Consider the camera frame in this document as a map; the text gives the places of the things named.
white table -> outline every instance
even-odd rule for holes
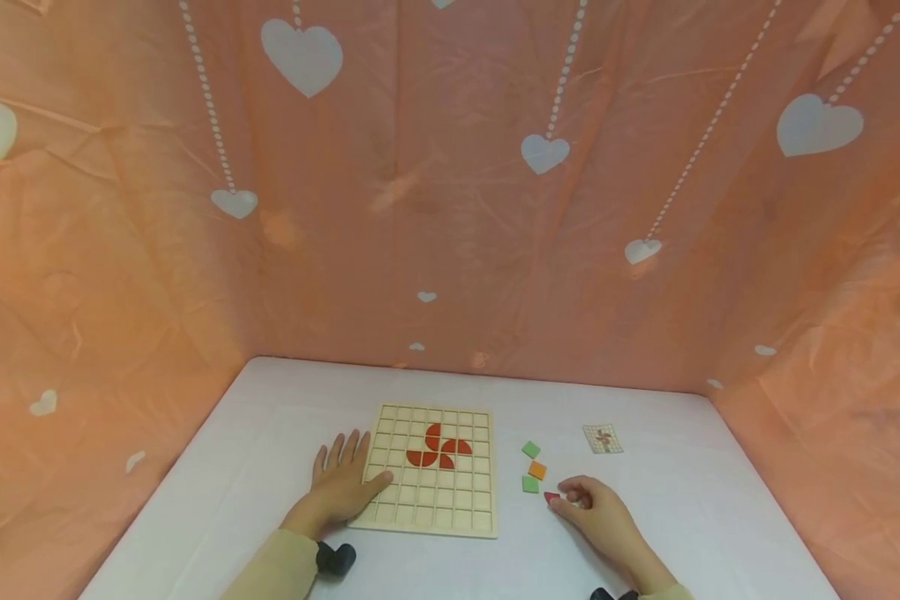
[[[80,598],[215,600],[307,491],[319,444],[370,428],[382,402],[493,412],[500,537],[343,530],[329,542],[353,544],[357,562],[313,600],[626,592],[542,494],[521,491],[527,440],[544,488],[577,473],[614,486],[697,600],[838,600],[707,399],[276,358],[243,369]],[[591,454],[584,423],[613,423],[626,452]]]

pink curtain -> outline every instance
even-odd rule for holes
[[[257,354],[707,394],[900,600],[900,0],[0,1],[0,600]]]

beige sleeve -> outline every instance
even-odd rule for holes
[[[317,576],[317,543],[283,529],[274,531],[221,600],[303,600]]]
[[[666,592],[654,593],[648,596],[640,596],[640,600],[693,600],[690,590],[677,583]]]

green square tile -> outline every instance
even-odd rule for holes
[[[540,447],[537,446],[536,443],[527,442],[523,444],[523,453],[530,458],[537,458],[537,456],[540,454]]]
[[[524,475],[523,491],[526,493],[540,493],[540,482],[530,475]]]

pattern card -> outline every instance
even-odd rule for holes
[[[497,536],[489,412],[384,404],[363,481],[393,482],[350,527],[443,536]]]
[[[620,454],[624,451],[612,424],[583,425],[583,434],[587,436],[594,454]]]

